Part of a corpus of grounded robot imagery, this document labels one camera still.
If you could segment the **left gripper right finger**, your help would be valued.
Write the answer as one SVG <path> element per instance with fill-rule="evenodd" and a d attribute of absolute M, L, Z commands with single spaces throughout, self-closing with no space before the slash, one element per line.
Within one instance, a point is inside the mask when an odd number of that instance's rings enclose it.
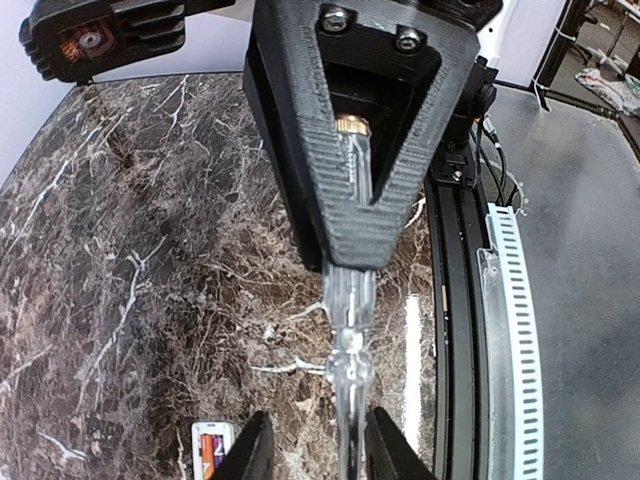
<path fill-rule="evenodd" d="M 366 415 L 366 474 L 372 480 L 435 480 L 382 407 Z"/>

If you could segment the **clear plastic screwdriver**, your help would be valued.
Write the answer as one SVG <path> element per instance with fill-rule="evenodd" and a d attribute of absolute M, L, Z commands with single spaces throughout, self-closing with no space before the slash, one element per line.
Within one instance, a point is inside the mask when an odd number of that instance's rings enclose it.
<path fill-rule="evenodd" d="M 352 199 L 372 198 L 371 145 L 368 122 L 359 116 L 336 118 L 340 148 L 349 168 Z M 323 303 L 333 334 L 325 375 L 335 390 L 338 472 L 358 479 L 362 470 L 367 390 L 374 367 L 367 346 L 375 308 L 376 274 L 331 263 L 323 267 Z"/>

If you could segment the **white remote control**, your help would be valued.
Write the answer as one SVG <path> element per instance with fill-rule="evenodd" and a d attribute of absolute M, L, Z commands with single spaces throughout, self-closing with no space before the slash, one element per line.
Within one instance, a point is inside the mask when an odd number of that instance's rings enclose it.
<path fill-rule="evenodd" d="M 226 421 L 197 421 L 191 426 L 195 480 L 211 480 L 235 440 L 234 426 Z"/>

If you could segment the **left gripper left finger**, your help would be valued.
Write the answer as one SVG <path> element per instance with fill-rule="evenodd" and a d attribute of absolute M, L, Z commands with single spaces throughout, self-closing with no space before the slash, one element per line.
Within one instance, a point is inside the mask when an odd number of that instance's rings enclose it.
<path fill-rule="evenodd" d="M 271 480 L 274 471 L 274 433 L 266 411 L 257 411 L 240 432 L 213 480 Z"/>

